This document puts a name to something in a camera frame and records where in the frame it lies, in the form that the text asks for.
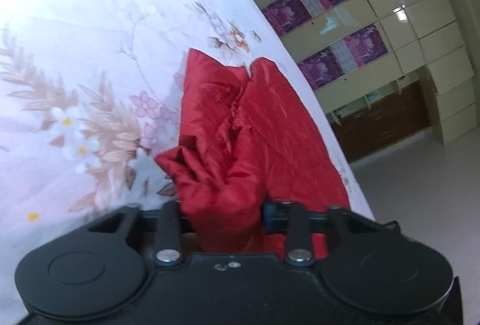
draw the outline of beige leaf print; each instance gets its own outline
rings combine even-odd
[[[95,192],[87,193],[84,197],[80,198],[73,206],[68,209],[68,212],[81,211],[87,207],[93,207],[95,202]]]
[[[122,150],[125,150],[125,151],[128,151],[128,152],[132,152],[134,150],[137,150],[137,145],[132,141],[113,140],[112,144],[114,144],[118,148],[120,148]]]
[[[133,133],[118,133],[117,138],[125,141],[136,141],[137,135]]]
[[[8,25],[3,29],[0,55],[7,57],[0,62],[0,80],[28,88],[11,92],[10,97],[27,100],[23,110],[37,111],[42,115],[39,131],[48,131],[55,123],[50,111],[57,107],[66,111],[79,104],[76,90],[65,90],[63,79],[53,80],[43,70],[33,65],[33,56],[26,55],[18,48],[15,38],[9,36]],[[79,88],[91,99],[82,103],[85,116],[81,118],[85,128],[83,135],[98,140],[99,148],[94,156],[100,160],[99,167],[86,170],[95,179],[95,191],[88,193],[71,208],[71,212],[90,208],[98,213],[110,206],[113,194],[120,195],[125,186],[124,167],[135,158],[138,140],[141,137],[140,124],[132,107],[115,102],[113,87],[106,73],[100,76],[96,90],[80,85]],[[65,139],[57,137],[50,141],[54,147],[63,147]]]
[[[56,148],[63,148],[63,145],[65,145],[65,137],[63,135],[58,136],[57,138],[52,139],[49,144]]]
[[[0,77],[4,81],[11,82],[12,84],[28,85],[27,81],[25,81],[21,77],[16,76],[15,74],[11,74],[11,73],[8,73],[8,72],[0,72]]]
[[[20,99],[29,99],[29,100],[42,98],[42,96],[35,91],[17,91],[17,92],[9,93],[8,96],[18,97]]]
[[[52,107],[53,105],[50,102],[45,100],[38,100],[36,102],[27,103],[27,105],[23,110],[24,111],[50,111]]]
[[[177,195],[177,187],[173,183],[167,184],[160,191],[157,192],[159,195],[163,196],[174,196]]]
[[[127,184],[128,189],[131,190],[131,188],[134,186],[134,181],[137,176],[137,171],[133,169],[131,166],[126,165],[124,176],[125,176],[125,183]]]
[[[109,152],[106,152],[102,156],[102,159],[110,163],[119,163],[121,161],[125,161],[127,157],[128,153],[123,150],[111,150]]]

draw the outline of circular pad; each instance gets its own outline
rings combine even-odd
[[[15,271],[24,302],[62,318],[113,309],[134,295],[145,277],[141,256],[103,233],[63,236],[30,252]]]
[[[445,257],[393,234],[353,235],[322,260],[320,272],[328,288],[345,303],[388,316],[437,307],[453,283]]]

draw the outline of wooden cabinet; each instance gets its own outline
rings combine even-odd
[[[366,108],[341,119],[332,129],[345,153],[353,162],[393,145],[430,126],[419,81],[406,86]]]

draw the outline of metal screw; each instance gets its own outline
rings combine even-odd
[[[311,253],[306,249],[294,249],[290,251],[289,259],[294,262],[303,263],[311,259]]]
[[[230,268],[240,268],[242,265],[238,261],[231,261],[229,262]]]
[[[173,263],[180,258],[180,252],[175,249],[164,249],[160,252],[157,252],[157,259],[163,263]]]

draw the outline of floral bedsheet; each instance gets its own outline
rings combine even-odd
[[[371,211],[311,88],[253,0],[0,0],[0,322],[25,309],[19,260],[126,203],[175,196],[152,160],[174,146],[190,47],[276,62],[319,127],[352,208]]]

